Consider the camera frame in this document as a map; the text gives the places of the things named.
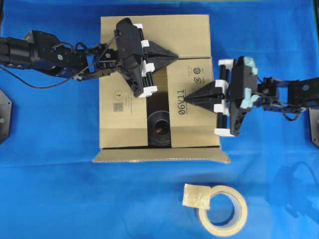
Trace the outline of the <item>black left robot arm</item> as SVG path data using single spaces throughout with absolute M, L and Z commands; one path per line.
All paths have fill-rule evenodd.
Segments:
M 63 78 L 86 81 L 118 72 L 134 97 L 146 98 L 157 92 L 153 74 L 178 59 L 178 55 L 144 38 L 142 24 L 129 18 L 117 22 L 114 37 L 89 48 L 83 42 L 72 45 L 55 35 L 31 30 L 24 39 L 0 39 L 1 69 L 35 70 Z

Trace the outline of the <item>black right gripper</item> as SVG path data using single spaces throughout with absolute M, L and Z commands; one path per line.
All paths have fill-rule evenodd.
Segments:
M 247 112 L 258 100 L 258 68 L 251 57 L 218 61 L 219 79 L 187 95 L 184 101 L 217 114 L 214 133 L 238 136 Z

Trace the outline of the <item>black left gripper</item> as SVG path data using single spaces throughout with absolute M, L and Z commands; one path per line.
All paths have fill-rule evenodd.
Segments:
M 178 55 L 153 41 L 145 40 L 143 25 L 124 18 L 115 30 L 118 65 L 134 97 L 147 98 L 158 91 L 153 73 L 178 60 Z

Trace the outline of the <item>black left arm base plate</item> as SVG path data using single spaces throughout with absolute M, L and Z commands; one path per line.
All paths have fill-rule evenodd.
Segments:
M 0 90 L 0 143 L 3 143 L 10 132 L 12 101 Z

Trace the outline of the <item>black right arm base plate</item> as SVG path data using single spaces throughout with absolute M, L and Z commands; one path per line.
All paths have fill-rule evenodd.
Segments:
M 319 110 L 309 109 L 311 140 L 319 147 Z

